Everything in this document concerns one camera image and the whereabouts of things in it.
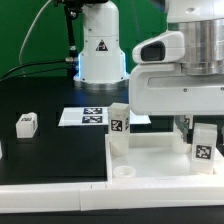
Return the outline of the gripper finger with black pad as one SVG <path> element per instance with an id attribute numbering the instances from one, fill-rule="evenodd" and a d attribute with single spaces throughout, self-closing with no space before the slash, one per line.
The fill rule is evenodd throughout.
<path id="1" fill-rule="evenodd" d="M 191 144 L 193 139 L 193 116 L 178 115 L 175 117 L 175 124 L 181 132 L 183 142 Z"/>

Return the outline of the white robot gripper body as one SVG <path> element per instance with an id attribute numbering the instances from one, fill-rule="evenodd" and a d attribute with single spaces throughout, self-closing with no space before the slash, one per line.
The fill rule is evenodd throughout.
<path id="1" fill-rule="evenodd" d="M 129 105 L 136 115 L 224 115 L 224 75 L 183 75 L 175 64 L 137 65 Z"/>

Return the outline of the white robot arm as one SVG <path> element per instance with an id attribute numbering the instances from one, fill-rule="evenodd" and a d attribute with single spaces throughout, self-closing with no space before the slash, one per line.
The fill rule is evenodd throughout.
<path id="1" fill-rule="evenodd" d="M 166 19 L 132 51 L 132 111 L 191 115 L 224 134 L 224 0 L 150 1 Z"/>

